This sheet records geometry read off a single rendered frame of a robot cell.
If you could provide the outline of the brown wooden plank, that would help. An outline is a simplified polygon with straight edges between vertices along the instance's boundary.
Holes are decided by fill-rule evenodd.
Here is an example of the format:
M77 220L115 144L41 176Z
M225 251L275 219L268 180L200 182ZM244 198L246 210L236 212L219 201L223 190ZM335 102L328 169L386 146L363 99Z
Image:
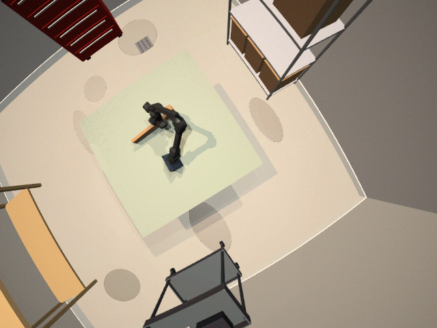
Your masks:
M168 115L163 115L162 118L167 121L170 117ZM134 139L131 140L134 144L139 143L142 139L144 139L146 136L148 136L150 133L152 133L156 128L159 127L158 121L156 122L156 125L150 124L146 129L141 131Z

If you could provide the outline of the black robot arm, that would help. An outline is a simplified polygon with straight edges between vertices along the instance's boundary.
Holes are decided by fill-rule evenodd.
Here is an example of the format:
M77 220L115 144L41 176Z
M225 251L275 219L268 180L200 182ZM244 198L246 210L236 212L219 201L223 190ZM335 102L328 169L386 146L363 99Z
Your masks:
M150 113L150 119L148 120L150 124L156 125L157 119L159 117L159 113L162 113L164 115L168 115L172 119L172 124L174 125L174 131L175 131L175 138L173 146L169 148L169 156L166 158L170 164L176 162L178 158L181 157L181 149L180 149L180 142L182 139L182 134L186 130L187 123L185 120L180 116L180 114L177 111L172 111L166 107L163 107L162 104L156 103L156 104L149 104L149 102L146 102L143 105L144 110L146 110L148 113ZM175 118L180 120L179 122L176 122Z

